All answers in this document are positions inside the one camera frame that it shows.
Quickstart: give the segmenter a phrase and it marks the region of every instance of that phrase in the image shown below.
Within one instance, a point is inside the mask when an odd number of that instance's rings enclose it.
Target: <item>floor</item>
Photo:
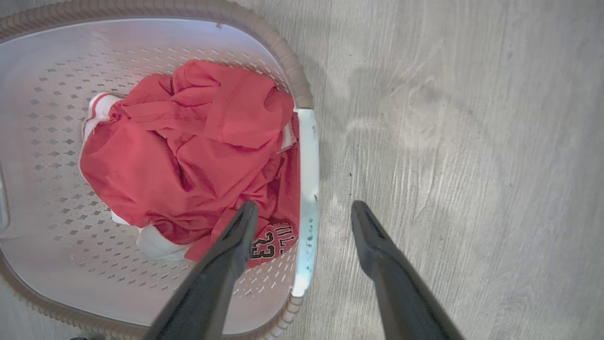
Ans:
[[[384,338],[353,200],[468,339],[604,339],[602,2],[239,2],[298,53],[321,129],[316,276],[283,339]],[[82,334],[0,306],[1,340]]]

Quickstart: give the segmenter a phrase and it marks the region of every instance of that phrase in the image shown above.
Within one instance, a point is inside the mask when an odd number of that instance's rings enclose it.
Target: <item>laundry basket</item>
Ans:
[[[291,93],[300,121],[296,246],[236,282],[225,336],[272,339],[299,311],[318,227],[318,142],[304,71],[261,17],[225,1],[61,2],[0,21],[0,273],[26,304],[93,332],[138,339],[193,263],[151,260],[135,228],[78,171],[96,92],[127,94],[190,59],[253,70]]]

